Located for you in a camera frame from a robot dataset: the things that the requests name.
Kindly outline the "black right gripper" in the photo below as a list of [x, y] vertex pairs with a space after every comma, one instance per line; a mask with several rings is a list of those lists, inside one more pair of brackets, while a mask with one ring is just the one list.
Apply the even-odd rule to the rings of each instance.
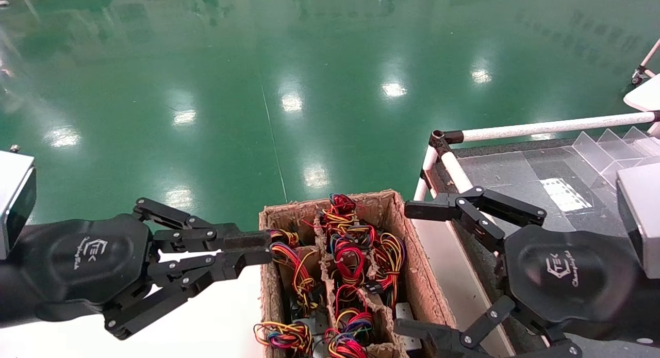
[[[522, 229], [505, 238], [488, 216]], [[550, 345], [514, 357], [582, 357], [561, 330], [594, 340], [658, 344], [658, 280], [646, 276], [629, 239], [548, 231], [539, 227], [546, 216], [540, 207], [485, 187], [406, 201], [406, 218], [456, 221], [486, 250], [503, 253], [507, 296], [464, 332], [412, 319], [396, 319], [394, 332], [426, 342], [434, 357], [491, 357], [481, 342], [509, 317], [542, 331]]]

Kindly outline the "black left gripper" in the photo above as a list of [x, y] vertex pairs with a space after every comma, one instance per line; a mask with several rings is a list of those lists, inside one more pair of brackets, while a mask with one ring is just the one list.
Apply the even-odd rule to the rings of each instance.
[[[2, 327], [118, 309], [104, 314], [105, 328], [126, 340], [213, 283], [273, 259], [269, 249], [240, 249], [148, 266], [151, 236], [131, 215], [24, 227], [2, 261]], [[146, 296], [152, 285], [158, 290]]]

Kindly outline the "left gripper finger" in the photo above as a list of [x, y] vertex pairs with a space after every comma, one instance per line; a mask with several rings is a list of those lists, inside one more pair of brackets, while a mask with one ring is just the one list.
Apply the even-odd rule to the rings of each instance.
[[228, 251], [268, 246], [271, 241], [266, 231], [241, 231], [234, 222], [212, 224], [147, 198], [137, 200], [134, 216], [141, 222], [153, 221], [165, 227], [151, 235], [155, 246], [165, 254]]

